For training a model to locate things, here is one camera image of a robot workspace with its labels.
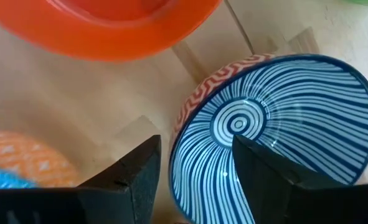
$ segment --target orange bowl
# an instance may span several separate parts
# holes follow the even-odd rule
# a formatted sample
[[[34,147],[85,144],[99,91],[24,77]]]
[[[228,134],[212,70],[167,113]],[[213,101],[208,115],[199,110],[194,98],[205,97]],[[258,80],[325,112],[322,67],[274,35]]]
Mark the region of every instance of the orange bowl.
[[[0,0],[0,24],[53,52],[131,60],[189,35],[220,0]]]

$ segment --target spiral pattern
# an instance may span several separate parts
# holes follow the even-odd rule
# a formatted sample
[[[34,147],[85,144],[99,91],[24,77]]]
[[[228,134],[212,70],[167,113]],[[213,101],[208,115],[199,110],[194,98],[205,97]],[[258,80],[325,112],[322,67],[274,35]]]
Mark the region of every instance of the spiral pattern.
[[[228,101],[215,114],[211,133],[223,147],[231,147],[235,134],[255,139],[264,128],[264,108],[253,100],[239,98]]]
[[[173,196],[194,223],[254,223],[235,171],[234,134],[353,184],[368,163],[368,82],[323,56],[264,62],[199,104],[170,160]]]

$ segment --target concentric circle pattern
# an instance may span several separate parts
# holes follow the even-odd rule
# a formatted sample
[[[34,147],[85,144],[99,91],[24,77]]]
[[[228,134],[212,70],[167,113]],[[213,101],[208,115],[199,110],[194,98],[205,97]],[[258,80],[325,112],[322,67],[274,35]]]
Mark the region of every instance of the concentric circle pattern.
[[[368,82],[333,58],[263,62],[204,96],[188,117],[169,175],[194,223],[254,223],[230,150],[234,134],[344,184],[368,163]]]

